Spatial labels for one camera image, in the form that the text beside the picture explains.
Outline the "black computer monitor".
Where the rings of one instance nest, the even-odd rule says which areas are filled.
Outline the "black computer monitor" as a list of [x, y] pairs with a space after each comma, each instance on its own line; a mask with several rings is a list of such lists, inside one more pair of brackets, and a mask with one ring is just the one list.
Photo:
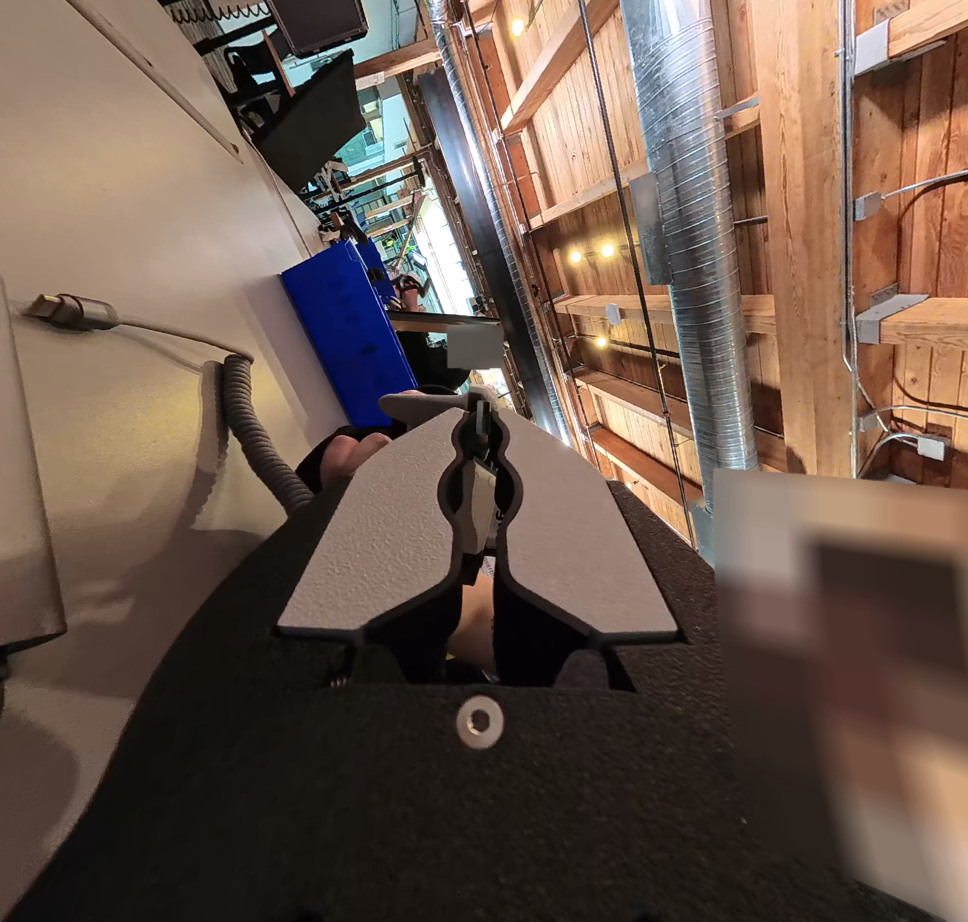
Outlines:
[[295, 57], [312, 57], [369, 33], [361, 0], [262, 0]]

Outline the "silver rectangular foil duct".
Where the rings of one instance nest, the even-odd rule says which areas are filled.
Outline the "silver rectangular foil duct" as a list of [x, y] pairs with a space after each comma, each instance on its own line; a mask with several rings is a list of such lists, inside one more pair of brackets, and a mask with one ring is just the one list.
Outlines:
[[717, 469], [759, 466], [710, 0], [620, 0], [647, 155], [632, 186], [652, 284], [669, 289], [700, 467], [698, 550], [714, 562]]

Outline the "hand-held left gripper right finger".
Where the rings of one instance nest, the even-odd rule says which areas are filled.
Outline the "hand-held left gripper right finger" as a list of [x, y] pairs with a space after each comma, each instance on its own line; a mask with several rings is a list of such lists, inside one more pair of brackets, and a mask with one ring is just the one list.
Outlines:
[[677, 622], [599, 471], [513, 412], [493, 426], [497, 566], [512, 595], [593, 642], [673, 639]]

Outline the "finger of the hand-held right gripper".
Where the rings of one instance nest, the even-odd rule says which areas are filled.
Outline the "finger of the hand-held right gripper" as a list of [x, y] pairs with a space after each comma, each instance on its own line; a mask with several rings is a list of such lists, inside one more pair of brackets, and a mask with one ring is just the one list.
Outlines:
[[462, 549], [479, 555], [493, 537], [497, 520], [497, 472], [473, 459], [462, 472]]

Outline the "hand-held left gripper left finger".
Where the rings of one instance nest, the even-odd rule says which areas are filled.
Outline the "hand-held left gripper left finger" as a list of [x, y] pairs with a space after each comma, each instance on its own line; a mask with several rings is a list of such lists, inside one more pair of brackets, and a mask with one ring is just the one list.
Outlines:
[[361, 641], [458, 583], [445, 480], [460, 464], [463, 421], [449, 408], [355, 471], [277, 621], [281, 634]]

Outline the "grey usb hub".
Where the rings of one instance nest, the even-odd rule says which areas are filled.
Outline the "grey usb hub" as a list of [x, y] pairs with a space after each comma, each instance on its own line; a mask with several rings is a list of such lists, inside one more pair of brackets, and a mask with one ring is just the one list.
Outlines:
[[2, 657], [58, 638], [67, 628], [12, 324], [2, 286]]

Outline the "black ceiling pipe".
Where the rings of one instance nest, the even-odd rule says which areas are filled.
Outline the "black ceiling pipe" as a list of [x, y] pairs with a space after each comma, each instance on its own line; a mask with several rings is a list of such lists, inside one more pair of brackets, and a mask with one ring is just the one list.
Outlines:
[[628, 242], [628, 248], [631, 253], [631, 264], [632, 271], [634, 275], [637, 295], [643, 315], [643, 324], [645, 332], [647, 335], [647, 351], [651, 360], [651, 365], [653, 369], [654, 376], [656, 378], [657, 392], [659, 394], [660, 407], [662, 412], [662, 418], [665, 422], [667, 429], [670, 451], [673, 459], [673, 469], [679, 486], [679, 491], [682, 498], [682, 504], [684, 509], [684, 519], [688, 533], [688, 539], [693, 551], [698, 552], [698, 540], [697, 533], [695, 531], [694, 522], [692, 518], [691, 511], [691, 500], [686, 492], [684, 485], [684, 473], [681, 467], [680, 457], [679, 457], [679, 447], [676, 444], [676, 436], [673, 428], [671, 412], [669, 409], [668, 399], [666, 390], [664, 387], [664, 382], [662, 380], [662, 372], [659, 367], [659, 355], [655, 345], [654, 334], [652, 331], [652, 326], [650, 322], [649, 312], [647, 309], [647, 301], [644, 291], [644, 282], [642, 269], [639, 266], [638, 255], [635, 248], [635, 238], [632, 233], [631, 217], [628, 211], [627, 202], [624, 196], [624, 183], [622, 179], [622, 167], [620, 166], [616, 146], [614, 142], [614, 136], [611, 129], [611, 122], [609, 117], [609, 111], [607, 108], [606, 96], [604, 93], [603, 81], [600, 74], [600, 69], [598, 65], [598, 60], [596, 56], [596, 51], [594, 47], [594, 36], [590, 30], [590, 20], [587, 10], [586, 0], [576, 0], [576, 5], [579, 11], [579, 17], [582, 25], [582, 31], [584, 33], [584, 38], [587, 47], [587, 56], [589, 58], [589, 64], [592, 72], [592, 78], [595, 85], [596, 98], [598, 104], [599, 115], [601, 119], [602, 129], [604, 132], [604, 138], [606, 140], [606, 146], [609, 154], [610, 164], [612, 168], [612, 174], [614, 182], [616, 184], [616, 194], [619, 199], [620, 209], [623, 219], [623, 227]]

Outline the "person's right hand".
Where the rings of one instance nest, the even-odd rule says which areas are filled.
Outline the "person's right hand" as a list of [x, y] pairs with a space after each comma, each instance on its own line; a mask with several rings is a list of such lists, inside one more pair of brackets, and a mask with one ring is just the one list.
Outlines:
[[350, 479], [365, 462], [407, 431], [408, 425], [396, 419], [387, 426], [339, 429], [320, 445], [321, 488]]

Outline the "blue plastic bin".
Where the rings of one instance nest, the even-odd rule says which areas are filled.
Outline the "blue plastic bin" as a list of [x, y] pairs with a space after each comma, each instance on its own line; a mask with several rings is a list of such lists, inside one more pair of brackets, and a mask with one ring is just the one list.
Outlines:
[[364, 264], [366, 275], [374, 292], [384, 302], [396, 297], [396, 289], [388, 274], [378, 246], [369, 238], [355, 241], [357, 252]]
[[417, 386], [365, 258], [350, 240], [285, 270], [280, 279], [351, 424], [391, 425], [381, 397]]

